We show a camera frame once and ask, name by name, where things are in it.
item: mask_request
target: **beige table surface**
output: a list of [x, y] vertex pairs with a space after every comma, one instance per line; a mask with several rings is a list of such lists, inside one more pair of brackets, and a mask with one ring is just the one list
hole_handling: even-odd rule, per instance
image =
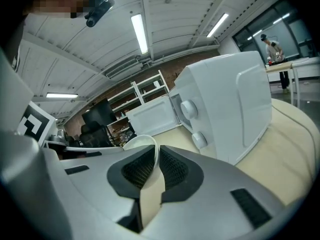
[[[316, 143], [319, 161], [320, 133], [300, 109], [281, 100], [272, 105], [307, 127]], [[168, 145], [199, 153], [190, 132], [183, 126], [153, 136], [158, 145]], [[247, 175], [272, 191], [285, 205], [305, 196], [315, 177], [315, 153], [312, 138], [299, 124], [274, 108], [272, 121], [256, 146], [236, 165]], [[165, 181], [160, 170], [149, 178], [141, 191], [141, 214], [144, 226], [160, 209]]]
[[278, 71], [280, 72], [283, 70], [289, 70], [289, 69], [292, 69], [292, 64], [293, 64], [292, 61], [288, 61], [278, 65], [273, 65], [273, 66], [267, 67], [266, 72], [272, 73], [272, 72], [278, 72]]

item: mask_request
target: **window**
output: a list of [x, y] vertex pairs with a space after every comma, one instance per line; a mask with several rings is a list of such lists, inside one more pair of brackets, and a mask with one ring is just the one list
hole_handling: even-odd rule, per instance
[[240, 51], [258, 51], [267, 63], [266, 44], [261, 41], [261, 34], [279, 42], [288, 60], [317, 56], [307, 27], [287, 0], [275, 3], [233, 36]]

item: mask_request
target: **cable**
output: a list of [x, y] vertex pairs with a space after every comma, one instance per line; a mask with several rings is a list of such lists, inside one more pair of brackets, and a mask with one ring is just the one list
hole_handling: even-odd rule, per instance
[[314, 150], [314, 170], [315, 170], [315, 176], [314, 178], [317, 177], [317, 174], [318, 174], [318, 169], [317, 169], [317, 148], [316, 148], [316, 142], [315, 142], [315, 139], [314, 139], [314, 136], [312, 135], [311, 131], [305, 127], [304, 125], [302, 125], [300, 122], [298, 122], [297, 120], [295, 120], [294, 118], [292, 118], [291, 116], [283, 113], [282, 111], [280, 111], [278, 108], [276, 108], [274, 105], [272, 105], [272, 107], [277, 110], [278, 112], [280, 112], [282, 115], [284, 115], [285, 117], [287, 118], [290, 118], [292, 121], [294, 121], [295, 123], [297, 123], [298, 125], [302, 126], [304, 129], [307, 130], [307, 132], [310, 134], [311, 136], [311, 139], [312, 139], [312, 143], [313, 143], [313, 150]]

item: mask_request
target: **black chair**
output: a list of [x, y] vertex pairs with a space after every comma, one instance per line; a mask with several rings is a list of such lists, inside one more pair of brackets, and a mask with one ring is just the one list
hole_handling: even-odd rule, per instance
[[113, 147], [109, 140], [107, 129], [97, 121], [92, 121], [81, 126], [80, 140], [85, 148]]
[[69, 147], [80, 148], [80, 142], [75, 140], [72, 136], [68, 136], [66, 141], [69, 143]]

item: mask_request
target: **fluorescent light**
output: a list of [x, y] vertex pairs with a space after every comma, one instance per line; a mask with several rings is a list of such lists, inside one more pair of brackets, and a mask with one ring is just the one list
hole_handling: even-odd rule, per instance
[[287, 14], [282, 16], [282, 19], [285, 19], [286, 17], [289, 17], [289, 16], [290, 16], [290, 13], [287, 13]]
[[68, 93], [47, 93], [46, 94], [47, 98], [70, 98], [74, 99], [78, 97], [78, 94], [68, 94]]
[[260, 29], [257, 33], [254, 33], [253, 36], [255, 37], [256, 35], [258, 35], [261, 32], [262, 32], [262, 29]]
[[131, 21], [133, 24], [134, 32], [136, 38], [138, 39], [138, 43], [140, 46], [140, 50], [142, 54], [146, 54], [148, 52], [147, 40], [144, 30], [144, 24], [142, 22], [141, 14], [135, 15], [131, 17]]
[[228, 17], [229, 15], [224, 13], [222, 15], [222, 17], [219, 19], [219, 21], [217, 22], [217, 24], [215, 24], [215, 26], [213, 27], [213, 29], [210, 31], [210, 33], [206, 36], [207, 38], [210, 38], [214, 32], [216, 32], [216, 30], [220, 27], [220, 25], [225, 21], [225, 19]]
[[260, 29], [257, 33], [254, 33], [253, 36], [255, 37], [256, 35], [258, 35], [261, 32], [262, 32], [262, 29]]
[[290, 16], [290, 13], [287, 13], [287, 14], [283, 15], [281, 18], [278, 18], [276, 21], [274, 21], [273, 24], [276, 24], [276, 23], [280, 22], [282, 19], [285, 19], [289, 16]]
[[282, 18], [278, 18], [276, 21], [273, 22], [273, 24], [277, 24], [280, 21], [282, 21]]

